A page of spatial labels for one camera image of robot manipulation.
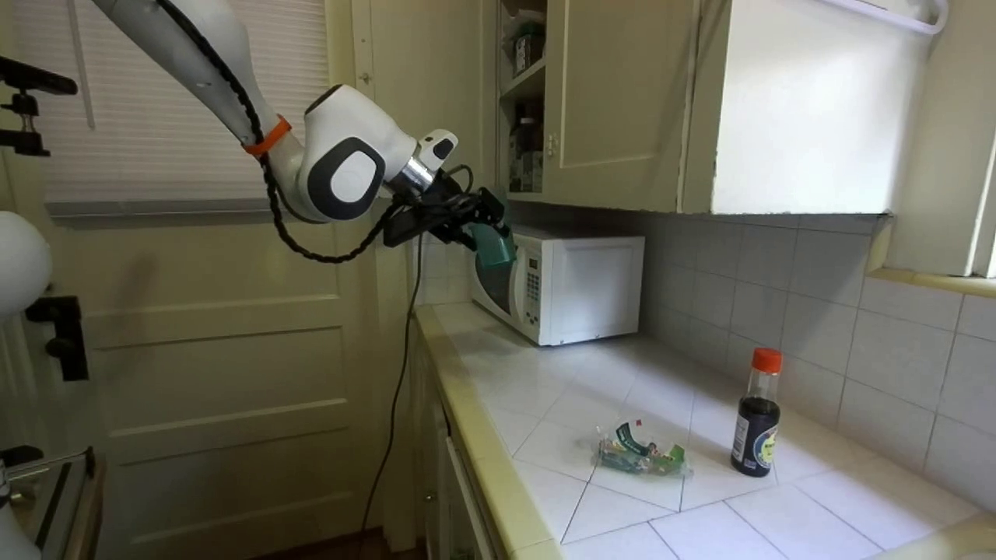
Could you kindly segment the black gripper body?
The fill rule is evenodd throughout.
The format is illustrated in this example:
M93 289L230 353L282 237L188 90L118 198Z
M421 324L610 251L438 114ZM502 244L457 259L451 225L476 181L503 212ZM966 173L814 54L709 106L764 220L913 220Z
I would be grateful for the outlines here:
M395 192L383 225L383 244L402 245L421 232L432 232L442 244L473 249L468 225L473 220L476 189L480 186L460 186L451 173L438 172L423 192Z

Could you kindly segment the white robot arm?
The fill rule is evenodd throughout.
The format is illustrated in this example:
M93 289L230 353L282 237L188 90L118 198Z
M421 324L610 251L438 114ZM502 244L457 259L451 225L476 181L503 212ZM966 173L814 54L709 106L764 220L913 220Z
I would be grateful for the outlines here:
M509 256L503 205L446 172L457 151L451 132L412 136L371 97L332 85L304 108L304 141L295 141L254 81L247 24L226 0L93 4L263 166L270 205L311 225L352 220L385 186L391 205L377 225L385 245L432 232L476 256Z

